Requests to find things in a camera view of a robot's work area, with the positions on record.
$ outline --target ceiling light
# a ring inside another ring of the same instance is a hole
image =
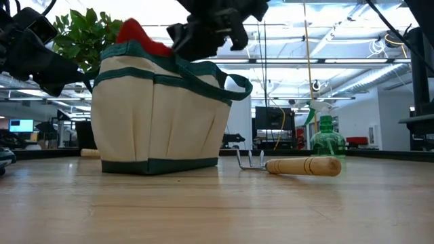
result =
[[[257,60],[257,63],[265,63],[266,60]],[[267,59],[267,63],[270,64],[307,64],[307,59],[281,59],[281,58],[273,58]],[[318,62],[317,59],[311,59],[311,63]]]
[[[404,64],[409,64],[409,63],[412,62],[412,60],[409,59],[409,58],[406,58],[406,59],[395,59],[393,62],[394,62],[394,63],[404,63]]]
[[[50,101],[80,101],[81,98],[47,98]]]
[[[42,98],[8,98],[9,101],[42,101]]]
[[[217,64],[239,64],[239,63],[247,64],[249,62],[248,59],[234,59],[234,58],[228,58],[228,59],[210,58],[207,60],[198,60],[195,62],[204,62],[204,61],[210,61],[210,62],[214,62]]]
[[[17,92],[21,92],[33,96],[48,96],[48,94],[46,94],[45,92],[38,91],[38,90],[21,89],[21,90],[17,90]]]
[[[75,106],[76,109],[90,111],[91,108],[89,106]]]
[[[70,106],[69,104],[66,104],[64,102],[58,102],[58,101],[54,101],[54,103],[62,105],[62,106]]]
[[[269,96],[269,100],[312,100],[310,97],[286,97],[286,96]],[[336,97],[336,98],[314,98],[314,100],[353,100],[355,97]],[[252,100],[264,100],[263,97],[252,97]]]
[[[387,62],[386,58],[358,58],[358,59],[326,59],[325,63],[327,64],[371,64],[371,63],[385,63]]]

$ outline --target black stand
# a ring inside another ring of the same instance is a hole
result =
[[[420,28],[408,32],[408,42],[425,58],[424,35]],[[412,134],[434,134],[434,101],[430,102],[427,69],[418,57],[412,54],[414,91],[414,117],[402,119]]]

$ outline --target red object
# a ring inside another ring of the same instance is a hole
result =
[[[123,23],[116,38],[116,43],[125,43],[130,40],[136,40],[142,44],[143,49],[148,54],[166,57],[173,54],[172,49],[169,47],[166,47],[162,43],[153,41],[143,30],[143,27],[140,25],[140,23],[133,18],[130,18]]]
[[[347,138],[347,142],[356,145],[368,145],[368,138],[362,138],[362,137]]]

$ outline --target blue screen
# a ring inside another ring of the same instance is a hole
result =
[[[11,119],[9,121],[10,132],[33,132],[32,119]]]

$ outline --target ceiling pipe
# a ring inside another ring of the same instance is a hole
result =
[[[334,33],[340,27],[347,25],[349,22],[353,21],[354,17],[361,16],[367,9],[368,4],[358,3],[348,14],[348,16],[333,25],[333,27],[323,36],[323,38],[319,41],[319,43],[312,49],[310,57],[314,57],[317,55],[331,40],[334,38]]]
[[[17,81],[14,78],[9,77],[7,75],[0,75],[0,85],[4,86],[2,88],[6,88],[6,89],[8,86],[13,86],[14,89],[16,89],[16,91],[19,91],[20,89],[32,90],[32,91],[41,91],[39,86],[32,85],[30,83],[23,82],[23,81]],[[75,93],[75,91],[71,91],[71,90],[63,91],[61,93],[61,96],[64,98],[80,98],[79,96],[77,96],[77,93]],[[80,101],[80,103],[81,104],[85,103],[85,105],[89,105],[89,102],[86,102],[86,101]]]
[[[323,96],[344,96],[347,94],[357,94],[372,87],[380,85],[394,77],[399,77],[410,71],[409,64],[391,64],[380,70],[369,70],[364,74],[355,77],[337,87],[333,92],[323,94]]]

